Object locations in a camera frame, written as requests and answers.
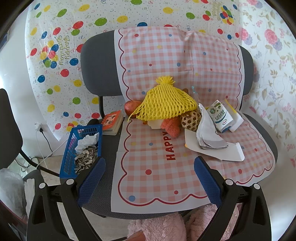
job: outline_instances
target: blue gripper pad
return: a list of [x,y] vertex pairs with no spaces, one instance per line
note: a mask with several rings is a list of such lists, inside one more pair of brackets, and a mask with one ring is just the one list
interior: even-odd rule
[[106,161],[100,158],[96,165],[92,168],[78,191],[77,203],[79,207],[88,203],[99,181],[101,180],[106,168]]
[[209,197],[210,202],[216,204],[217,208],[219,208],[222,204],[221,189],[208,168],[204,165],[199,157],[195,158],[194,171],[200,180],[200,183],[202,184],[207,196]]

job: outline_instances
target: wicker ball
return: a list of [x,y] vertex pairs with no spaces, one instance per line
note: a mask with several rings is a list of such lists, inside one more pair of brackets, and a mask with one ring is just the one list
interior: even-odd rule
[[196,131],[201,118],[202,115],[197,110],[187,111],[181,114],[181,125],[185,129]]

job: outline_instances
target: basket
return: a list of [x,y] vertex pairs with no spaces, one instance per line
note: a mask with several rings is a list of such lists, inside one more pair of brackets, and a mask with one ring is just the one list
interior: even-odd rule
[[79,126],[72,128],[69,139],[66,145],[65,153],[62,160],[61,170],[59,172],[59,177],[62,179],[76,178],[78,175],[75,174],[75,160],[78,140],[83,139],[85,136],[93,136],[96,133],[99,134],[98,140],[98,156],[102,152],[102,125],[91,125],[91,126]]

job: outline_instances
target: yellow foam net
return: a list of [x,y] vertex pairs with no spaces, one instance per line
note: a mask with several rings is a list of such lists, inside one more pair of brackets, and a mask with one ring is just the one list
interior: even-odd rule
[[147,92],[142,104],[130,117],[138,114],[137,119],[143,121],[168,119],[197,108],[196,101],[192,97],[173,87],[175,83],[173,77],[162,76],[156,82],[159,85]]

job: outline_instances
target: white circular marker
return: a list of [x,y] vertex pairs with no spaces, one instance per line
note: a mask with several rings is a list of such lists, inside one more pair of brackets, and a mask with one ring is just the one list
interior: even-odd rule
[[71,184],[74,183],[74,180],[73,180],[73,179],[68,179],[68,180],[66,181],[66,183],[67,183],[68,185],[71,185]]
[[39,188],[45,188],[45,183],[40,183]]
[[227,179],[225,182],[226,182],[226,184],[229,185],[229,186],[231,186],[231,185],[233,184],[233,181],[230,180],[230,179]]
[[257,190],[259,190],[259,189],[260,189],[260,185],[257,184],[257,183],[255,183],[255,184],[254,184],[254,188],[256,188]]

